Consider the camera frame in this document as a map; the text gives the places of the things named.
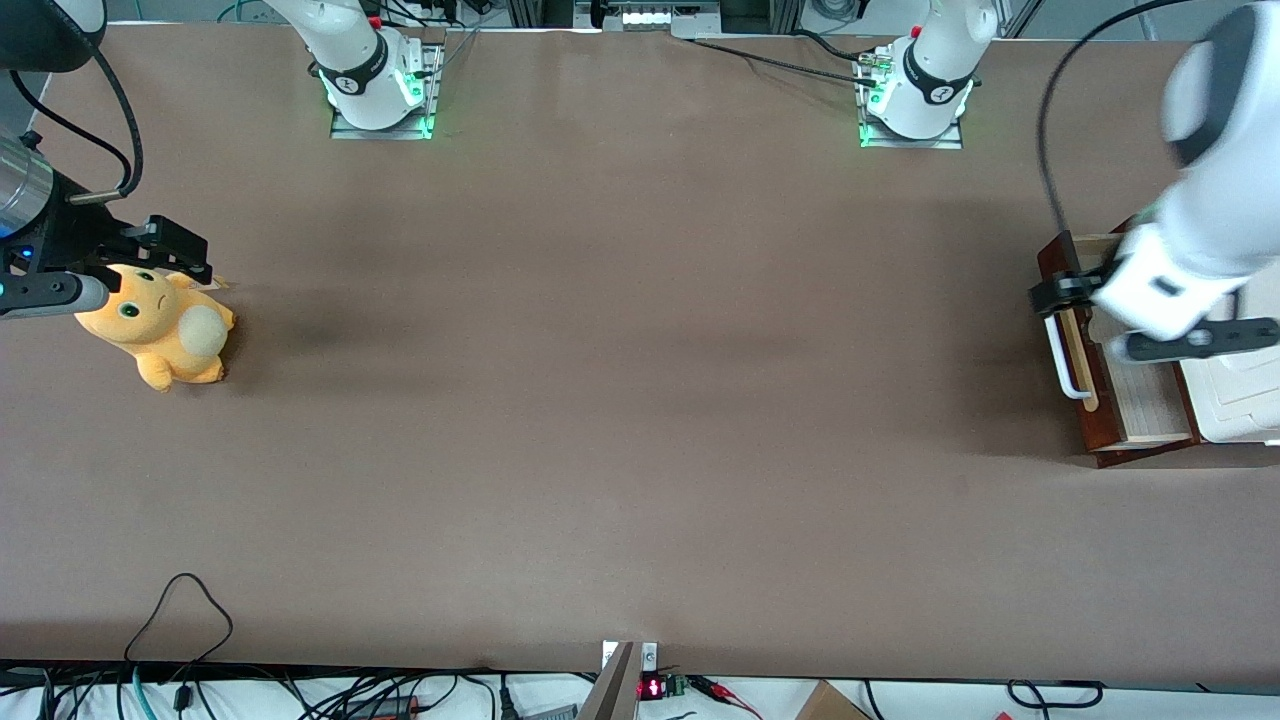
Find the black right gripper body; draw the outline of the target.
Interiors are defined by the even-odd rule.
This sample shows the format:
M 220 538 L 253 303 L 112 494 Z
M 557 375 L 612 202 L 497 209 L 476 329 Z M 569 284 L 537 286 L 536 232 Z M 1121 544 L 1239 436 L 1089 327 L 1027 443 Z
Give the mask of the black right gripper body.
M 69 190 L 82 187 L 55 176 L 46 208 L 10 236 L 10 269 L 29 272 L 82 272 L 87 266 L 132 264 L 160 268 L 161 258 L 143 258 L 137 238 L 124 234 L 132 225 L 116 219 L 104 205 L 70 205 Z

